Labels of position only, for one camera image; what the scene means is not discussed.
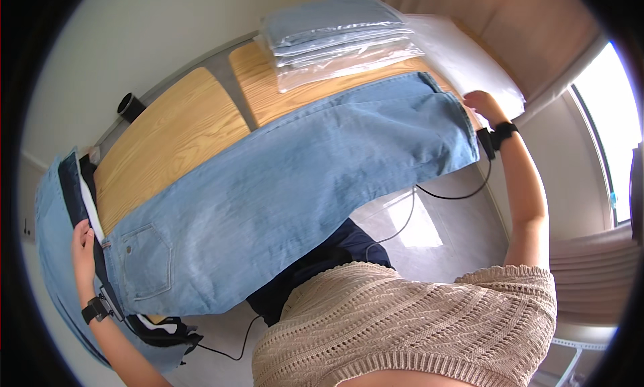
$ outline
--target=jeans back pocket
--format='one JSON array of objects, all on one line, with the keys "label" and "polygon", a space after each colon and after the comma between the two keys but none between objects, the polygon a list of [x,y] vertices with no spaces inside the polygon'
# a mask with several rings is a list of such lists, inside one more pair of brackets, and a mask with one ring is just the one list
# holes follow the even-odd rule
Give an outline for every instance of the jeans back pocket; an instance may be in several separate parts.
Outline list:
[{"label": "jeans back pocket", "polygon": [[136,300],[149,299],[172,286],[172,249],[149,224],[122,237],[125,292]]}]

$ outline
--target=short sleeve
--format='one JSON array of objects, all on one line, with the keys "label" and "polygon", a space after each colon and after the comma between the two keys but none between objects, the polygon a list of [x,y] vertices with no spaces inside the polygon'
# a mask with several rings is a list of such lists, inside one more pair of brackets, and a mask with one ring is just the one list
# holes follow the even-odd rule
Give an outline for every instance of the short sleeve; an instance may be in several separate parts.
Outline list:
[{"label": "short sleeve", "polygon": [[554,277],[549,270],[527,265],[494,266],[465,274],[454,283],[465,283],[536,301],[556,317],[557,301]]}]

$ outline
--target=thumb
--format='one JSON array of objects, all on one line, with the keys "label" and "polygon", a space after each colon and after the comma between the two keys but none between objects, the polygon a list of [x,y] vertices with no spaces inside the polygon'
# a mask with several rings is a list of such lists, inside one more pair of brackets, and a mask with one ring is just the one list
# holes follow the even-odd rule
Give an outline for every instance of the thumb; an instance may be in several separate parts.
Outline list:
[{"label": "thumb", "polygon": [[85,237],[85,247],[83,247],[85,252],[94,251],[94,230],[90,229],[87,231],[87,236]]}]

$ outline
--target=curtain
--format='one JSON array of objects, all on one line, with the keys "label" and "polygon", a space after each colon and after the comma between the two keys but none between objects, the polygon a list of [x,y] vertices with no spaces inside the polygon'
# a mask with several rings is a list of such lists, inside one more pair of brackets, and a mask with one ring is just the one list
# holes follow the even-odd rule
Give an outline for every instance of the curtain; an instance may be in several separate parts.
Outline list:
[{"label": "curtain", "polygon": [[450,16],[499,62],[527,101],[521,124],[559,97],[606,39],[580,0],[382,0],[403,13]]},{"label": "curtain", "polygon": [[550,243],[558,321],[616,325],[633,284],[642,247],[630,225]]}]

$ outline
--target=window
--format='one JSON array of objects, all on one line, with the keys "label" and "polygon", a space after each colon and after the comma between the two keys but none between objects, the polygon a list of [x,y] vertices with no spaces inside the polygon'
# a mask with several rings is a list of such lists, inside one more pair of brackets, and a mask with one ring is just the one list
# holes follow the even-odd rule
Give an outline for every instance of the window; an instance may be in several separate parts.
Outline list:
[{"label": "window", "polygon": [[577,77],[573,91],[595,132],[615,224],[628,221],[632,150],[642,137],[633,92],[612,44]]}]

